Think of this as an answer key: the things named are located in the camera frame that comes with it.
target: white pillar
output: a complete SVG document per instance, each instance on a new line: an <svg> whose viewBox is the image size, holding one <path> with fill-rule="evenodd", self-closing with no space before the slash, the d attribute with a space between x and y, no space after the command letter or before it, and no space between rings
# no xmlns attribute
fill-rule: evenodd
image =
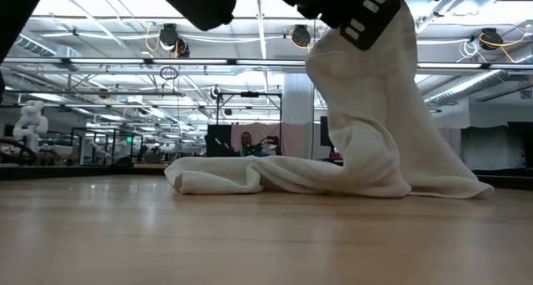
<svg viewBox="0 0 533 285"><path fill-rule="evenodd" d="M311 137L314 119L314 87L305 73L288 73L283 84L283 114L284 123L305 125L301 143L301 156L311 159Z"/></svg>

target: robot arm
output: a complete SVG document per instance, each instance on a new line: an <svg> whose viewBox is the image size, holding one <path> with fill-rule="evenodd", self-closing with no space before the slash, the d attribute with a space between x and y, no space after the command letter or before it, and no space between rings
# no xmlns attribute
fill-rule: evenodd
<svg viewBox="0 0 533 285"><path fill-rule="evenodd" d="M232 21L237 0L167 0L195 27L207 31ZM320 19L366 51L401 8L400 0L283 0L307 19Z"/></svg>

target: white towel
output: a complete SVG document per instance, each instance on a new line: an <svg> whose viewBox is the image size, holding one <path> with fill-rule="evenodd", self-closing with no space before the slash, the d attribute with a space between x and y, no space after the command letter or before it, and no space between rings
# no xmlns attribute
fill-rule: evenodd
<svg viewBox="0 0 533 285"><path fill-rule="evenodd" d="M313 48L307 73L328 105L330 137L344 167L294 157L185 157L165 174L180 193L348 193L399 198L486 198L434 126L414 82L412 16L402 9L367 52L331 30Z"/></svg>

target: ceiling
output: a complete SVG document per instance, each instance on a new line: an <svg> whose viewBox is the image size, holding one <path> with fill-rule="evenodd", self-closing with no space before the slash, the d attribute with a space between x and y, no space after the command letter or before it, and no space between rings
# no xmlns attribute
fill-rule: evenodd
<svg viewBox="0 0 533 285"><path fill-rule="evenodd" d="M56 48L59 45L67 46L77 51L84 58L172 58L172 52L158 48L153 52L150 48L157 45L158 30L163 23L175 23L180 36L187 40L191 51L191 58L246 58L246 59L305 59L309 49L295 46L289 37L284 34L294 28L295 24L307 25L309 33L320 38L326 31L327 25L320 20L309 21L303 19L297 10L289 7L281 0L237 0L233 12L235 19L226 26L217 27L209 32L201 32L193 27L182 15L170 6L165 0L73 0L87 13L95 17L113 36L118 37L122 45L108 34L102 31L94 21L87 19L86 13L80 7L68 0L41 0L32 17L27 22L22 34L28 36L42 45ZM439 2L433 0L408 0L407 1L417 23L421 23L428 17ZM262 28L258 13L263 13ZM506 55L500 49L473 53L471 57L461 56L464 42L457 42L471 38L472 34L479 34L482 28L496 28L508 43L513 43L523 38L517 44L509 46L507 52L513 53L524 46L531 44L531 38L523 35L531 23L533 17L533 2L491 2L478 6L472 1L462 3L425 25L417 35L419 42L418 56L420 62L432 63L455 63L455 62L501 62L506 61ZM261 31L264 30L265 45L262 50ZM35 57L34 54L14 46L9 57ZM202 73L203 66L179 67L189 73L181 73L176 80L166 81L157 73L145 74L142 70L131 74L101 74L101 73L53 73L56 67L52 65L18 65L17 71L13 65L4 65L6 74L12 74L14 78L26 76L25 80L32 80L32 76L42 78L42 82L35 79L33 83L23 84L20 88L29 89L39 86L43 89L64 90L65 88L78 91L95 91L107 88L110 91L131 91L131 99L136 103L146 105L176 105L176 108L166 108L161 111L165 115L153 117L153 115L139 115L134 108L111 109L115 116L123 116L129 122L134 123L191 123L193 125L205 125L212 122L208 116L214 116L214 110L206 108L203 111L193 109L193 106L212 106L215 101L210 97L211 89L215 84L228 93L242 91L257 91L260 93L281 93L284 86L284 76L293 73L287 70L270 70L264 72L257 67L236 75L220 73L219 67L210 67L213 73ZM98 65L85 65L83 69L105 70ZM159 66L152 67L157 71ZM431 94L443 84L458 78L459 74L428 74L421 73L416 77L419 88L424 94ZM166 96L138 97L140 93L158 92L165 83ZM174 91L185 94L185 97L172 95ZM315 94L316 116L319 119L324 115L326 104L320 94ZM68 96L62 97L72 103L95 103L95 104L124 104L127 96L102 99L99 96ZM279 118L277 106L279 99L274 97L272 101L265 97L249 98L235 96L227 102L228 108L235 109L230 117L221 119L251 121L276 121ZM239 107L253 106L262 108L239 109ZM89 109L93 114L108 113L108 109ZM113 123L113 120L98 117L102 122Z"/></svg>

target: wooden floor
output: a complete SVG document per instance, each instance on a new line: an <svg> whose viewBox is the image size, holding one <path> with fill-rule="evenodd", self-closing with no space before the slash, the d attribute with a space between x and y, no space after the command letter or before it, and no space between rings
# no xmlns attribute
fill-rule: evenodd
<svg viewBox="0 0 533 285"><path fill-rule="evenodd" d="M0 182L0 284L533 283L533 192L180 196L162 177Z"/></svg>

